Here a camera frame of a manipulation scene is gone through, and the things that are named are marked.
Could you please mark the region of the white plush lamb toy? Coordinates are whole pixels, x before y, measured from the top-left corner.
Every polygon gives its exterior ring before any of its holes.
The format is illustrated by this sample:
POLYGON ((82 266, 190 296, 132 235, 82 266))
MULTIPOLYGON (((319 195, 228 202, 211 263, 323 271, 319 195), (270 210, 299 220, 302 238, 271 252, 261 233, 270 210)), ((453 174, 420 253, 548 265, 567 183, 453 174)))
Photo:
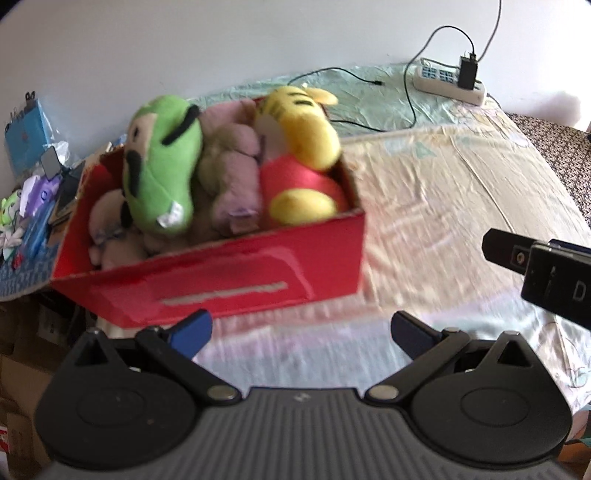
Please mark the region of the white plush lamb toy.
POLYGON ((147 259, 143 236, 133 224, 121 189, 110 190, 95 202, 88 230, 93 242, 89 258, 95 267, 112 270, 147 259))

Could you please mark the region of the red cardboard storage box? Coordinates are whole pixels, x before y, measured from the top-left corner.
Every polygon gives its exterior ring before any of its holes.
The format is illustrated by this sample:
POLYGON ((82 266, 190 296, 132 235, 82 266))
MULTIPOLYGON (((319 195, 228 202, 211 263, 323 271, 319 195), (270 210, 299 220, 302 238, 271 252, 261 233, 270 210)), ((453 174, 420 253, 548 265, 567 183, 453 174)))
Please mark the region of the red cardboard storage box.
MULTIPOLYGON (((352 294, 358 288, 365 213, 344 151, 332 179, 349 208, 325 221, 273 226, 224 236, 211 226, 211 198, 191 177, 193 216, 175 237, 143 233, 147 259, 102 270, 92 265, 88 230, 95 202, 121 189, 124 145, 104 154, 86 174, 51 276, 52 286, 98 316, 123 327, 164 324, 204 308, 216 316, 252 313, 352 294)), ((262 182, 260 193, 263 199, 262 182)))

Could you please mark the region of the pink plush bear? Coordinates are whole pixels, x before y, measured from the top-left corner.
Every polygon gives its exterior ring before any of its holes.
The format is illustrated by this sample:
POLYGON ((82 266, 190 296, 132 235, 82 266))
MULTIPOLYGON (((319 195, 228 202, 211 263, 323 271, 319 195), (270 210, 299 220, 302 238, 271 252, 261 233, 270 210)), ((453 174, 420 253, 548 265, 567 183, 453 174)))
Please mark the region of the pink plush bear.
POLYGON ((211 198, 211 226, 224 236, 259 229, 263 199, 255 117, 256 102, 249 98, 214 104, 198 117, 204 149, 197 178, 211 198))

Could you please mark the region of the yellow tiger plush toy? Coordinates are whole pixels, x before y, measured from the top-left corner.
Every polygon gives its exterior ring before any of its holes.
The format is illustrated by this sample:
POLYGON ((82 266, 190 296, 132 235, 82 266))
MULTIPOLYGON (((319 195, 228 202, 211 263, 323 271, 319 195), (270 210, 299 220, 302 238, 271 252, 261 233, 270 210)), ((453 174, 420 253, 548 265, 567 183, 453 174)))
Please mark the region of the yellow tiger plush toy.
POLYGON ((325 107, 338 103, 327 90, 295 86, 276 88, 257 102, 260 182, 273 226, 325 221, 348 210, 341 185, 329 176, 342 146, 325 107))

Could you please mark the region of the pastel patterned bed sheet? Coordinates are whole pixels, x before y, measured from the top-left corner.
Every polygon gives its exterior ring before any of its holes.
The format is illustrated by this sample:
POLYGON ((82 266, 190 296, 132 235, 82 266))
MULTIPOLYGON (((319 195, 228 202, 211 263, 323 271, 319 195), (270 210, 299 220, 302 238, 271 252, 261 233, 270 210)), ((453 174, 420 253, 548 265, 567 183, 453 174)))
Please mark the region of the pastel patterned bed sheet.
POLYGON ((363 209, 362 281, 351 296, 218 319, 197 363, 240 390, 370 385, 407 365, 390 336, 405 310, 478 339, 523 334, 572 410, 590 400, 590 334, 520 295, 487 262, 491 228, 588 245, 566 187, 493 102, 469 106, 413 88, 398 65, 304 79, 338 97, 329 114, 363 209))

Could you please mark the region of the stack of books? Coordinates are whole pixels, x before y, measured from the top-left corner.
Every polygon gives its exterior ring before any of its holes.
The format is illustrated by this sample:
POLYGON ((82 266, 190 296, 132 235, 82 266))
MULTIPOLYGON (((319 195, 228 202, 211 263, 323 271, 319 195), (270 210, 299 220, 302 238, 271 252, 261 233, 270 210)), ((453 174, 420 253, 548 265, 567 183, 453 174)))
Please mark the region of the stack of books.
POLYGON ((58 191, 55 207, 48 221, 47 246, 53 247, 60 243, 71 215, 76 209, 78 197, 82 191, 86 174, 99 161, 103 154, 110 152, 113 144, 107 142, 94 153, 80 160, 68 171, 58 191))

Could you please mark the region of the black charger plug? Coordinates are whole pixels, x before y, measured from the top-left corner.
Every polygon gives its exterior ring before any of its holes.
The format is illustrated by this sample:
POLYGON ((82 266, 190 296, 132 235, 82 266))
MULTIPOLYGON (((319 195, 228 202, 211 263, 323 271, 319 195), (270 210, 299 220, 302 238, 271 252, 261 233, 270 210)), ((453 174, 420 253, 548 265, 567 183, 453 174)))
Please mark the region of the black charger plug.
POLYGON ((460 58, 457 86, 464 90, 473 90, 476 84, 478 62, 475 53, 460 58))

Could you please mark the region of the white power strip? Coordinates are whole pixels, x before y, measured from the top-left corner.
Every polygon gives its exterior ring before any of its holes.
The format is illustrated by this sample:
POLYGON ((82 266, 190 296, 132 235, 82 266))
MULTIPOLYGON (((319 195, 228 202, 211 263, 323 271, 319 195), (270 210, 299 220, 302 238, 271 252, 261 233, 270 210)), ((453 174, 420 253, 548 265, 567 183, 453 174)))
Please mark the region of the white power strip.
POLYGON ((486 99, 484 85, 477 81, 472 90, 458 86, 458 74, 448 69, 420 65, 413 77, 414 87, 422 92, 482 106, 486 99))

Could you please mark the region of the green frog plush toy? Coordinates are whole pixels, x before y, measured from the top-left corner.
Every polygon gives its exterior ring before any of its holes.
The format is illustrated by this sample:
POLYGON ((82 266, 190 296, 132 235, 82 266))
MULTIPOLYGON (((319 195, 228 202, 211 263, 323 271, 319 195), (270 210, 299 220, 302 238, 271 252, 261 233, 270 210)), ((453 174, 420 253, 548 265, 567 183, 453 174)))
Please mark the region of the green frog plush toy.
POLYGON ((13 232, 19 223, 21 189, 16 189, 1 201, 1 232, 13 232))

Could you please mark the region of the small black mirror stand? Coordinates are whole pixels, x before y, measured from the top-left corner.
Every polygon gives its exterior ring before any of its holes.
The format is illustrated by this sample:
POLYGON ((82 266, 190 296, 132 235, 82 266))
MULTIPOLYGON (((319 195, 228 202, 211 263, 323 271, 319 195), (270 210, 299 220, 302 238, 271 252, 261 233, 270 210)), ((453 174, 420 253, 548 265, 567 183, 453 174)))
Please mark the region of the small black mirror stand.
POLYGON ((68 167, 64 166, 60 162, 54 146, 50 146, 45 150, 45 152, 40 157, 40 163, 48 181, 52 181, 56 178, 62 178, 70 171, 68 167))

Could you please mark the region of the blue notebook in plastic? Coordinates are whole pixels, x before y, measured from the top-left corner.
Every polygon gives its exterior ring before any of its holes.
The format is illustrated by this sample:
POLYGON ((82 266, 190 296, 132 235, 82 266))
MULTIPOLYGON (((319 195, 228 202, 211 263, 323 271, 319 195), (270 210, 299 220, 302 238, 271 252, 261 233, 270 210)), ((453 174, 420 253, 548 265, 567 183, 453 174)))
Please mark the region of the blue notebook in plastic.
POLYGON ((26 92, 24 106, 11 113, 5 143, 15 177, 31 169, 50 144, 49 122, 35 91, 26 92))

